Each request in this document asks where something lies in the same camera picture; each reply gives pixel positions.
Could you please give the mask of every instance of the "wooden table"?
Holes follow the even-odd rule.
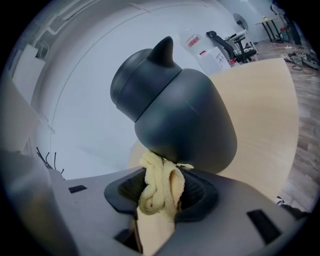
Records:
[[[210,77],[234,125],[238,148],[218,175],[245,182],[275,200],[291,169],[298,142],[299,116],[294,83],[281,58],[260,60]],[[146,148],[137,141],[128,167],[139,166]],[[153,255],[174,231],[162,215],[138,212],[145,255]]]
[[[275,22],[274,22],[274,20],[276,20],[276,19],[277,19],[277,17],[265,19],[264,21],[261,21],[261,22],[256,23],[256,25],[262,24],[264,30],[266,31],[266,33],[267,33],[267,35],[268,35],[268,37],[269,37],[269,39],[270,39],[270,42],[280,42],[280,43],[282,42],[282,43],[283,43],[284,41],[281,39],[281,35],[280,35],[280,33],[279,33],[279,30],[278,30],[278,28],[277,28],[277,26],[276,26],[276,24],[275,24]],[[278,37],[279,37],[278,40],[275,38],[275,35],[274,35],[274,33],[273,33],[273,31],[272,31],[272,29],[271,29],[271,27],[270,27],[270,25],[269,25],[268,22],[271,22],[271,23],[273,24],[273,26],[274,26],[274,28],[275,28],[275,31],[276,31],[276,33],[277,33],[277,35],[278,35]],[[271,35],[272,35],[272,37],[273,37],[273,40],[272,40],[272,38],[271,38],[271,36],[270,36],[270,34],[269,34],[269,32],[268,32],[268,29],[267,29],[267,27],[266,27],[265,24],[266,24],[267,27],[269,28],[269,30],[270,30],[270,32],[271,32]]]

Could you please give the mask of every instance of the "fan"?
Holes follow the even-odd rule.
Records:
[[[246,22],[246,20],[238,13],[234,13],[233,14],[233,18],[235,20],[235,22],[244,30],[248,29],[248,24]]]

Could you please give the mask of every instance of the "office chair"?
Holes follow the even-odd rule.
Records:
[[[235,44],[239,45],[240,51],[235,51],[234,48],[228,44],[225,40],[223,40],[220,36],[217,35],[216,32],[214,31],[209,31],[206,33],[206,35],[211,39],[216,41],[218,44],[223,46],[223,48],[227,51],[230,61],[235,60],[238,63],[247,63],[248,61],[252,61],[252,56],[257,54],[257,51],[251,47],[251,46],[246,46],[245,48],[243,47],[241,41],[245,39],[246,37],[244,35],[236,36],[233,39],[233,42]]]

